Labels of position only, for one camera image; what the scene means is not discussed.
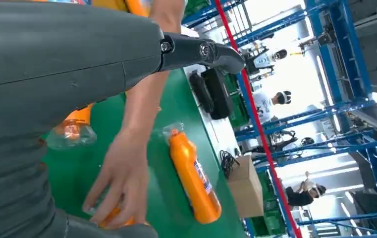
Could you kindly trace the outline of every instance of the robotic arm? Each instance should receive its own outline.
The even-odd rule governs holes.
[[[104,231],[55,209],[38,141],[73,110],[149,74],[200,63],[237,73],[242,57],[152,20],[90,6],[0,2],[0,237],[151,238],[144,225]]]

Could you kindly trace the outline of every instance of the white shirt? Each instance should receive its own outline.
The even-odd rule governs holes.
[[[270,121],[273,118],[273,102],[263,90],[258,90],[253,93],[254,104],[257,108],[258,117],[261,123]]]

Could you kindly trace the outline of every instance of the worker's hand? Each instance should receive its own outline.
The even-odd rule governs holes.
[[[118,206],[120,212],[108,222],[108,229],[117,228],[131,218],[136,224],[145,222],[149,181],[146,150],[146,142],[129,131],[122,130],[115,137],[104,158],[101,172],[84,202],[83,209],[89,210],[104,189],[109,187],[105,199],[91,218],[92,222],[99,225]]]

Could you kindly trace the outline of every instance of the human arm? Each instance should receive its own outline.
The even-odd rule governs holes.
[[[150,17],[163,31],[180,32],[184,7],[184,0],[153,0]],[[116,228],[131,218],[135,223],[145,221],[149,180],[147,143],[168,75],[169,72],[152,74],[127,91],[121,130],[109,146],[101,172],[83,206],[84,210],[90,209],[109,186],[91,219],[96,224],[104,221],[118,205],[120,213],[108,223],[108,228]]]

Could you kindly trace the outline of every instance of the bolt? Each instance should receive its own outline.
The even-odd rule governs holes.
[[[168,42],[161,43],[161,50],[162,50],[162,52],[170,51],[171,48],[172,48],[172,46],[171,46],[170,43],[168,43]]]
[[[206,55],[208,55],[208,54],[209,54],[209,46],[206,45],[206,44],[202,44],[202,45],[200,45],[200,54],[201,54],[202,56],[206,56]]]

